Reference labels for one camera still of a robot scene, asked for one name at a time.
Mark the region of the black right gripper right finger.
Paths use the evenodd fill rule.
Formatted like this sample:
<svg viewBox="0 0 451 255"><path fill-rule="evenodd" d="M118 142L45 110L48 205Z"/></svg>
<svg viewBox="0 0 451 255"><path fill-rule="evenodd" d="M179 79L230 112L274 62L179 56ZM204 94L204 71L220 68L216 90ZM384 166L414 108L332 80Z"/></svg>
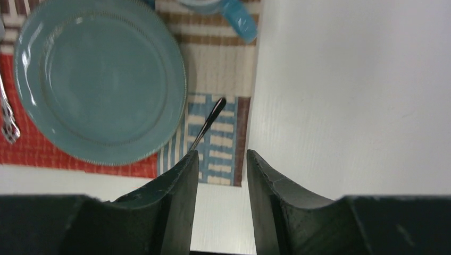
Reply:
<svg viewBox="0 0 451 255"><path fill-rule="evenodd" d="M258 254L450 254L450 196L331 200L246 156Z"/></svg>

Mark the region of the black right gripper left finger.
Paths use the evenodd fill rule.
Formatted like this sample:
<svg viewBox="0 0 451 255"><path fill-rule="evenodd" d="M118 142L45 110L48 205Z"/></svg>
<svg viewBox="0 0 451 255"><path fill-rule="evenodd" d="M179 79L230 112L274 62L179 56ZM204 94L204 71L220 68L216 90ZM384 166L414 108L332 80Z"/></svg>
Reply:
<svg viewBox="0 0 451 255"><path fill-rule="evenodd" d="M1 196L1 254L189 254L199 158L115 201L86 195Z"/></svg>

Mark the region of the black spoon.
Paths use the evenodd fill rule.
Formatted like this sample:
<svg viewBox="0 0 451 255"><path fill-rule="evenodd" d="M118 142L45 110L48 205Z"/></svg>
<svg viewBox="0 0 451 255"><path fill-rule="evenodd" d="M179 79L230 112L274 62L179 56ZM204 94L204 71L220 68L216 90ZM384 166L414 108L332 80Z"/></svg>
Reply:
<svg viewBox="0 0 451 255"><path fill-rule="evenodd" d="M200 132L198 133L196 139L194 140L193 144L189 148L189 151L195 150L198 144L200 143L201 139L204 137L204 135L207 133L207 131L210 129L212 124L215 122L219 114L222 112L224 107L227 104L226 97L220 97L218 101L215 103L214 107L212 108L210 114L206 118L206 121L204 125L202 126Z"/></svg>

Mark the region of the teal ceramic plate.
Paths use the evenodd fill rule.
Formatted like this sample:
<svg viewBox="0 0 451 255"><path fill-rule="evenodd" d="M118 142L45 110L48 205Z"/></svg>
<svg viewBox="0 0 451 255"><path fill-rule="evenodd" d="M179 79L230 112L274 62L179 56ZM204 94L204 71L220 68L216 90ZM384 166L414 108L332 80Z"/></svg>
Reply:
<svg viewBox="0 0 451 255"><path fill-rule="evenodd" d="M179 45L144 1L43 1L19 33L13 75L48 141L107 166L164 147L187 99Z"/></svg>

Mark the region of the striped patchwork placemat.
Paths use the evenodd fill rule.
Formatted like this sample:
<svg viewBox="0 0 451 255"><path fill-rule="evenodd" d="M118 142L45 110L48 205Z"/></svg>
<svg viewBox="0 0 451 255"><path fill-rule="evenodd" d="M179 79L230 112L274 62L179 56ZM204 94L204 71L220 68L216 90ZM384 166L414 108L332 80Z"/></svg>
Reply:
<svg viewBox="0 0 451 255"><path fill-rule="evenodd" d="M87 173L156 178L187 152L203 117L220 97L227 105L197 146L202 183L241 186L250 98L256 59L255 43L245 44L220 14L197 14L175 1L151 1L181 45L189 71L188 108L176 135L158 153L126 166L98 166L57 149L37 130L20 104L12 73L13 45L38 1L1 1L6 35L1 44L1 74L21 131L10 144L1 140L1 163Z"/></svg>

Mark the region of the ornate silver fork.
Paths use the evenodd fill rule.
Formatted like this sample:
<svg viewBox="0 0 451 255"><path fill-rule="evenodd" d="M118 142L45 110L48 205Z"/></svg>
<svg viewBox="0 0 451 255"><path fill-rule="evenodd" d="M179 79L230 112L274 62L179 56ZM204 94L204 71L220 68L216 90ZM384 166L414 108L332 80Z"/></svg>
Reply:
<svg viewBox="0 0 451 255"><path fill-rule="evenodd" d="M1 78L1 110L3 118L3 125L1 127L2 134L8 143L14 144L21 136L21 132L15 122L14 114L9 104L2 78Z"/></svg>

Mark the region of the blue ceramic mug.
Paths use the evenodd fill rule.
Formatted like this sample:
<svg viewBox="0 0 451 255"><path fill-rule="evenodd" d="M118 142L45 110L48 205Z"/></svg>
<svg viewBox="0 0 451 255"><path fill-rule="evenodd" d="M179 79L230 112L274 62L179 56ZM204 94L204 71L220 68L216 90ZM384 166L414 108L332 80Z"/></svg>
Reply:
<svg viewBox="0 0 451 255"><path fill-rule="evenodd" d="M208 0L208 1L177 1L187 9L200 14L220 13L232 26L236 34L246 43L252 43L257 37L255 19L245 8L242 1Z"/></svg>

